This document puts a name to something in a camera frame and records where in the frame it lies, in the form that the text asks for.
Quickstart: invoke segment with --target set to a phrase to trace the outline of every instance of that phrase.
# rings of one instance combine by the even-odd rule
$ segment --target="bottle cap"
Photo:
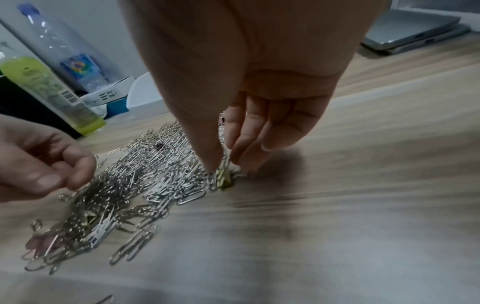
[[[17,5],[16,8],[25,16],[40,14],[37,8],[31,3],[22,3]]]

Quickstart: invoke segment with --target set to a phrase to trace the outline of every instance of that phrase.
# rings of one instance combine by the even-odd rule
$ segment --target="stack of laptops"
[[[375,21],[362,45],[394,55],[470,31],[459,22],[460,17],[390,10]]]

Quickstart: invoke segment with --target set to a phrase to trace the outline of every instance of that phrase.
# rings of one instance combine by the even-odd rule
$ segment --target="bottle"
[[[5,42],[0,43],[0,71],[80,134],[87,135],[105,125],[47,66],[13,50]]]
[[[61,27],[43,17],[30,3],[17,7],[28,18],[31,29],[48,48],[54,60],[87,92],[93,93],[109,84],[92,58],[67,42],[68,35]]]

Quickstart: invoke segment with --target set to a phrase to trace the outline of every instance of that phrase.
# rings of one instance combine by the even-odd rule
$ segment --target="skin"
[[[120,0],[140,54],[206,169],[254,172],[319,121],[383,0]]]
[[[0,202],[77,190],[94,176],[97,161],[57,129],[0,115]]]

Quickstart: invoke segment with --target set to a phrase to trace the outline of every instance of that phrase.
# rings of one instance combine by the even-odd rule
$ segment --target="wooden table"
[[[172,120],[113,119],[82,141],[117,148]],[[125,242],[26,273],[49,197],[0,205],[1,303],[479,303],[480,39],[357,54],[315,129],[254,179],[176,206],[131,262]]]

